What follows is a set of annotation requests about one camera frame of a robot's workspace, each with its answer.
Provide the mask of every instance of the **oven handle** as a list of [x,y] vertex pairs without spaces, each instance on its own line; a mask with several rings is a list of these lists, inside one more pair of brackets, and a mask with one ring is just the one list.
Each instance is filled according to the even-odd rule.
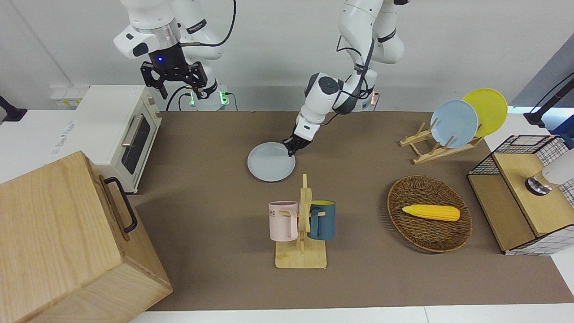
[[123,229],[123,231],[125,233],[130,233],[138,225],[138,219],[135,217],[134,210],[131,208],[130,201],[128,201],[126,192],[123,190],[122,184],[119,182],[119,179],[117,179],[116,177],[110,177],[110,178],[106,178],[104,180],[104,184],[106,184],[106,185],[111,184],[111,183],[116,183],[118,185],[119,192],[122,194],[122,198],[123,198],[124,203],[126,204],[127,211],[130,213],[131,224]]
[[131,147],[134,144],[135,136],[138,134],[139,127],[142,125],[144,115],[134,116],[131,119],[130,128],[127,130],[126,137],[122,141],[122,147]]

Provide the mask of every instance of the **wooden mug stand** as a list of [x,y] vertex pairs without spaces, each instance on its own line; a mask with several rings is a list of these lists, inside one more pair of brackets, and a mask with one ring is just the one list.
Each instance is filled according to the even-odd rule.
[[325,241],[311,239],[309,223],[312,194],[307,188],[307,174],[303,174],[303,188],[299,196],[297,240],[275,242],[275,267],[277,268],[327,268]]
[[417,157],[415,157],[413,159],[413,164],[415,164],[415,165],[422,164],[422,163],[429,162],[431,160],[435,160],[435,159],[439,159],[441,157],[452,155],[454,153],[469,150],[471,148],[476,147],[479,144],[479,142],[481,142],[484,139],[484,137],[474,137],[468,144],[466,144],[462,147],[449,148],[448,145],[450,145],[450,143],[455,139],[455,137],[452,136],[447,141],[446,145],[442,146],[440,143],[436,143],[436,145],[432,148],[432,150],[430,152],[421,153],[417,149],[417,147],[414,146],[414,144],[420,143],[423,141],[427,141],[427,140],[431,140],[431,139],[434,140],[432,133],[431,133],[431,130],[435,126],[435,124],[438,120],[439,119],[436,118],[427,130],[423,130],[423,128],[426,125],[426,123],[423,122],[421,124],[421,126],[418,128],[417,133],[415,133],[412,136],[407,135],[407,136],[405,136],[405,138],[403,140],[398,142],[401,147],[409,145],[411,148],[413,148],[414,152],[417,154]]

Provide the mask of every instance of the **mug rack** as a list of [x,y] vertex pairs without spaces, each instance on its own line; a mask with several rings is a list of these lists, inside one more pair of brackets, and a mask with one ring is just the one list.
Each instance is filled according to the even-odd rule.
[[298,236],[296,240],[275,242],[275,267],[277,268],[327,268],[325,241],[311,239],[309,223],[312,193],[307,187],[307,174],[303,174],[303,187],[299,194]]

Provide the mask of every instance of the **brown tabletop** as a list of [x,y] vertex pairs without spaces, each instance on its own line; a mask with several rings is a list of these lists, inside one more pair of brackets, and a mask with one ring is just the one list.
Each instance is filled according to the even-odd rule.
[[[428,122],[429,113],[352,113],[321,127],[297,153],[290,177],[256,179],[247,155],[260,143],[288,137],[295,116],[162,113],[139,192],[130,196],[174,289],[152,310],[574,301],[550,257],[501,254],[466,178],[488,155],[484,143],[414,166],[414,152],[397,142]],[[327,269],[276,269],[267,203],[298,200],[303,173],[314,198],[337,203]],[[425,254],[389,227],[390,186],[413,174],[440,179],[464,199],[474,226],[463,248]]]

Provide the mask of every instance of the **mug handle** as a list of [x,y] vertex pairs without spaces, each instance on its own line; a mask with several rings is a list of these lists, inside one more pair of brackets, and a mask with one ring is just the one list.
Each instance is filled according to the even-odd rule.
[[309,232],[313,237],[319,238],[319,213],[321,209],[318,207],[311,208],[311,231]]
[[289,225],[290,225],[290,230],[289,230],[289,238],[296,238],[297,237],[297,212],[293,212],[293,211],[288,211],[289,212],[289,217],[290,217],[290,221],[289,221]]

